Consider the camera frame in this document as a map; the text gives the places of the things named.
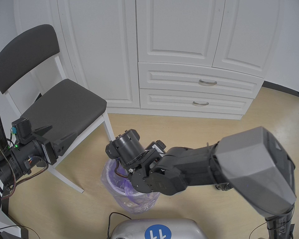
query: wooden floor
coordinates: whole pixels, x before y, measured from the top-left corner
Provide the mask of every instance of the wooden floor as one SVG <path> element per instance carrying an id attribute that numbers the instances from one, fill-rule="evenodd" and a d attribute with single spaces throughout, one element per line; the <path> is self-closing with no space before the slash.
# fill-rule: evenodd
<path id="1" fill-rule="evenodd" d="M 142 145 L 162 140 L 166 149 L 199 148 L 262 125 L 277 137 L 299 167 L 299 97 L 279 91 L 262 88 L 241 120 L 124 114 L 109 114 L 109 118 L 115 135 L 133 128 L 140 134 Z M 85 190 L 82 194 L 46 171 L 17 187 L 10 199 L 10 214 L 22 225 L 36 230 L 41 239 L 106 239 L 110 212 L 129 215 L 100 181 L 108 142 L 101 125 L 56 168 L 82 187 Z M 295 170 L 297 187 L 298 170 Z M 292 222 L 296 223 L 294 238 L 299 238 L 299 206 L 296 208 Z M 161 195 L 151 210 L 130 217 L 190 218 L 210 239 L 247 239 L 256 226 L 265 222 L 234 189 L 222 192 L 213 186 L 189 187 L 171 197 Z M 113 216 L 112 228 L 123 220 Z M 29 235 L 37 238 L 32 232 Z M 259 237 L 268 238 L 266 226 L 251 235 L 251 239 Z"/>

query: drawer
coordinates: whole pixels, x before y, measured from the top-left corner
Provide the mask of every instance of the drawer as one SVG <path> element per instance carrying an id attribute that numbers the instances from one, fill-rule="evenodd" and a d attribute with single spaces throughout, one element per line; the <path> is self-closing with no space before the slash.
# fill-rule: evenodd
<path id="1" fill-rule="evenodd" d="M 196 91 L 254 99 L 264 79 L 213 67 L 139 62 L 139 87 Z"/>
<path id="2" fill-rule="evenodd" d="M 140 108 L 245 114 L 253 99 L 212 93 L 140 89 Z"/>

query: blue logo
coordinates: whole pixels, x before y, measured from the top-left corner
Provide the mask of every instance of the blue logo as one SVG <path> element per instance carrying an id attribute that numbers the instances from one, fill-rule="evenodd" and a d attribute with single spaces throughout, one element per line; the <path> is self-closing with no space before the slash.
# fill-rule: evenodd
<path id="1" fill-rule="evenodd" d="M 156 224 L 150 226 L 144 234 L 145 239 L 171 239 L 171 231 L 167 226 Z"/>

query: silver handle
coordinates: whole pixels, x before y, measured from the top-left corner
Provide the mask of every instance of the silver handle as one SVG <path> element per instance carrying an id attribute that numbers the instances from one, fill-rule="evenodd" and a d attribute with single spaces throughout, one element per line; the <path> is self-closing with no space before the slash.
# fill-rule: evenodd
<path id="1" fill-rule="evenodd" d="M 194 104 L 194 105 L 208 105 L 209 103 L 207 102 L 207 103 L 205 103 L 205 104 L 200 104 L 200 103 L 196 103 L 195 101 L 193 101 L 192 104 Z"/>
<path id="2" fill-rule="evenodd" d="M 203 80 L 199 80 L 199 82 L 209 84 L 209 85 L 216 85 L 217 84 L 217 81 L 215 81 L 215 82 L 206 82 L 206 81 L 203 81 Z"/>

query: purple plastic bag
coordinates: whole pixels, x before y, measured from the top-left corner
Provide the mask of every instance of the purple plastic bag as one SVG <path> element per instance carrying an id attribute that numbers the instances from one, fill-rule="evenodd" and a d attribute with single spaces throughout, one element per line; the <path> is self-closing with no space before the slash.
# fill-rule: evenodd
<path id="1" fill-rule="evenodd" d="M 145 194 L 136 191 L 128 179 L 115 174 L 115 167 L 116 160 L 109 159 L 103 168 L 101 181 L 117 203 L 132 214 L 140 214 L 150 210 L 155 205 L 160 193 Z M 117 171 L 123 175 L 128 175 L 121 164 Z"/>

